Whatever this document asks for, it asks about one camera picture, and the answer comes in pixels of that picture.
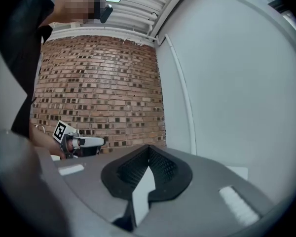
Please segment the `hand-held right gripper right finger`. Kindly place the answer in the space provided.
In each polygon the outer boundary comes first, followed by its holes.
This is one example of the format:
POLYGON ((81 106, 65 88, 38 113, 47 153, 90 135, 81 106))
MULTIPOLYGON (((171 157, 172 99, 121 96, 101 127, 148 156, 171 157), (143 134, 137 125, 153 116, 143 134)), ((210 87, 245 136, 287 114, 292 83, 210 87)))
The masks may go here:
POLYGON ((135 229, 141 237, 245 237, 240 225, 221 197, 221 188, 232 186, 261 217, 274 206, 258 188, 223 164, 171 148, 164 151, 185 161, 192 181, 176 199, 153 202, 147 216, 135 229))

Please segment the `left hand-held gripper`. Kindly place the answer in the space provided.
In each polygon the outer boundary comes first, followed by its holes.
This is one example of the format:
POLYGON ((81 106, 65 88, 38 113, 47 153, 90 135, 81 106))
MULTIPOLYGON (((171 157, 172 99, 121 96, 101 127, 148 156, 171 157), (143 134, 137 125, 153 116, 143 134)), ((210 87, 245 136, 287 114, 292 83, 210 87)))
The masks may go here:
POLYGON ((57 126, 53 132, 53 138, 60 144, 60 149, 64 153, 66 158, 81 158, 94 156, 100 153, 101 147, 106 144, 104 138, 100 137, 86 137, 84 138, 84 144, 80 145, 80 139, 82 138, 78 129, 71 127, 70 125, 59 120, 57 126), (72 153, 66 150, 66 141, 72 139, 74 151, 72 153))

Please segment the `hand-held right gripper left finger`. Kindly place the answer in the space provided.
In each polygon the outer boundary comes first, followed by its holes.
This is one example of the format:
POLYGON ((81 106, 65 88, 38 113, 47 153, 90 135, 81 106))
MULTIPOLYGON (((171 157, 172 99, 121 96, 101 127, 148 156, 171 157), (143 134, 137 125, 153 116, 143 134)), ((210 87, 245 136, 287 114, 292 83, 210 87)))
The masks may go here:
POLYGON ((70 237, 141 237, 112 224, 124 215, 127 201, 113 197, 101 180, 108 163, 138 146, 118 148, 91 157, 53 161, 48 150, 38 148, 43 180, 59 201, 70 237))

